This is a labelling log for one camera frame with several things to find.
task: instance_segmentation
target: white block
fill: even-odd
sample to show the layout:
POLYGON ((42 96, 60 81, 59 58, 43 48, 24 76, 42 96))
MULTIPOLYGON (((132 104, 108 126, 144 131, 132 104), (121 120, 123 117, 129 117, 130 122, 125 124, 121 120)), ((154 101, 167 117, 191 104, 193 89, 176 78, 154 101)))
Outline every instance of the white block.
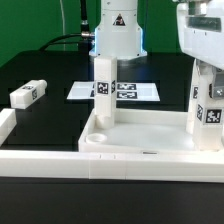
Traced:
POLYGON ((89 178, 87 153, 0 150, 0 176, 89 178))
POLYGON ((125 154, 97 153, 89 162, 90 179, 125 179, 125 154))
POLYGON ((114 126, 116 109, 117 60, 114 57, 97 57, 94 60, 95 115, 99 128, 114 126))
POLYGON ((198 152, 126 156, 127 180, 223 182, 223 154, 198 152))
POLYGON ((117 59, 115 57, 99 56, 94 59, 95 80, 113 81, 117 79, 117 59))
POLYGON ((10 94, 12 108, 26 109, 45 94, 47 83, 32 80, 10 94))
POLYGON ((0 113, 0 146, 16 126, 14 109, 3 109, 0 113))
POLYGON ((196 60, 194 61, 192 80, 191 80, 191 93, 188 106, 188 117, 187 117, 187 126, 186 131, 189 134, 193 134, 195 113, 197 108, 197 93, 199 85, 199 72, 196 65, 196 60))

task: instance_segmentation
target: printed marker sheet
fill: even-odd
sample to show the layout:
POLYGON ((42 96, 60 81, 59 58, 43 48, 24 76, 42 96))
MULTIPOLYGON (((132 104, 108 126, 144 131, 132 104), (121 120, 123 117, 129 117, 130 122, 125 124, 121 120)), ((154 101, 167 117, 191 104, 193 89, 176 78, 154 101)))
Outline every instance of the printed marker sheet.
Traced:
MULTIPOLYGON (((94 99, 94 82, 74 82, 68 100, 94 99)), ((155 83, 117 83, 117 100, 160 101, 155 83)))

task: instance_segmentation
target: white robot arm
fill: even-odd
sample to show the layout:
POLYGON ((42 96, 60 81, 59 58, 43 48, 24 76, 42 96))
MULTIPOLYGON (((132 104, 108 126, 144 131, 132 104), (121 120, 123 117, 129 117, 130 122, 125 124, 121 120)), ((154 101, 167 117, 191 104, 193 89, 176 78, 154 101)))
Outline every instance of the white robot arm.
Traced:
POLYGON ((179 0, 181 49, 196 58, 191 85, 187 131, 196 148, 223 147, 224 0, 179 0))
POLYGON ((147 56, 137 6, 138 0, 101 0, 101 22, 95 29, 95 48, 90 56, 113 56, 119 61, 147 56))
POLYGON ((184 53, 224 69, 224 1, 178 1, 179 42, 184 53))

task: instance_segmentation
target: green background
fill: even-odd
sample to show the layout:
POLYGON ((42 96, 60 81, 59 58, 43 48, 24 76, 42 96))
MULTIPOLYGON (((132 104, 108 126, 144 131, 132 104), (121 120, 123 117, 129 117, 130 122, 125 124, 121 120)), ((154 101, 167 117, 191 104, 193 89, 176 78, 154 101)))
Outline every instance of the green background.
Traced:
MULTIPOLYGON (((100 2, 87 0, 92 31, 100 21, 100 2)), ((60 0, 0 0, 0 3, 0 66, 17 53, 37 50, 63 34, 60 0)), ((66 33, 80 32, 79 0, 63 0, 63 5, 66 33)), ((138 23, 142 27, 145 13, 146 0, 139 0, 138 23)), ((179 52, 177 38, 176 4, 172 0, 149 0, 145 49, 179 52)))

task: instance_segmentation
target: black table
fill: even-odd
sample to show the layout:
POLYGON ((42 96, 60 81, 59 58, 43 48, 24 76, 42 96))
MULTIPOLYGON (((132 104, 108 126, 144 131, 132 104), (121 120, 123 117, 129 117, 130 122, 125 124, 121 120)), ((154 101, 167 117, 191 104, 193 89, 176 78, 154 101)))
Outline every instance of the black table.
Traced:
MULTIPOLYGON (((119 102, 117 107, 187 111, 193 59, 182 54, 153 54, 147 63, 119 67, 118 81, 156 83, 160 102, 119 102)), ((78 52, 28 51, 0 69, 0 109, 10 108, 9 93, 30 80, 44 79, 47 93, 26 110, 16 110, 17 126, 6 149, 77 151, 93 108, 92 100, 69 101, 74 81, 93 80, 93 64, 78 52)))
MULTIPOLYGON (((119 68, 119 81, 155 82, 161 101, 119 102, 118 107, 186 111, 192 65, 188 56, 153 54, 146 64, 119 68)), ((0 69, 0 109, 10 107, 10 92, 32 79, 45 79, 47 93, 16 110, 18 124, 3 147, 76 151, 93 102, 66 97, 74 81, 93 80, 88 56, 18 54, 0 69)), ((2 224, 223 224, 223 204, 224 185, 215 183, 0 178, 2 224)))

